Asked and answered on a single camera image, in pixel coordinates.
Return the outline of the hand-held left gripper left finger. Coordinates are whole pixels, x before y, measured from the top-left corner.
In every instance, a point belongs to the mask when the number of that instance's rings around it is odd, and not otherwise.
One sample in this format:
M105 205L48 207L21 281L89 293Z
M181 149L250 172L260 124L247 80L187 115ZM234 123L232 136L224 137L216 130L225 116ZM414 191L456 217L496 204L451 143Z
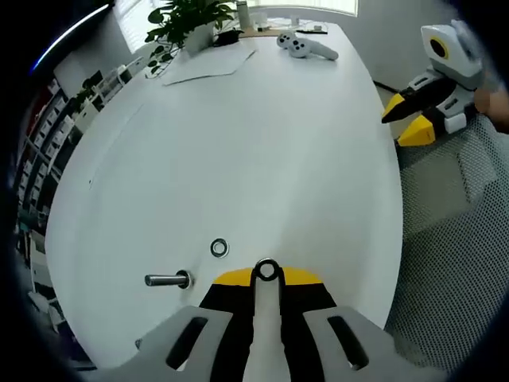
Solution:
M255 276L219 276L198 306L185 306L149 331L138 352L92 381L241 381L254 339Z

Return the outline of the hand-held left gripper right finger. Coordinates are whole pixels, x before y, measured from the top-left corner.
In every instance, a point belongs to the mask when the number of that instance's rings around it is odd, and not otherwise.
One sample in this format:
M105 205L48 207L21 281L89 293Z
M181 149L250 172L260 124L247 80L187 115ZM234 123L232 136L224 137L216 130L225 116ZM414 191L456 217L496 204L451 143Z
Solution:
M292 381L439 381L399 355L391 335L301 268L279 272L281 339Z

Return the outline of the person's right hand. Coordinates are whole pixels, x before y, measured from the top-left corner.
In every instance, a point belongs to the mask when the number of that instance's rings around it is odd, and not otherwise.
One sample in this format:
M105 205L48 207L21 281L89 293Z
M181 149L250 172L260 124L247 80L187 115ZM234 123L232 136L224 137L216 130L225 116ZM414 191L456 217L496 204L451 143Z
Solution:
M496 121L508 120L508 94L501 88L496 92L477 89L474 94L476 110Z

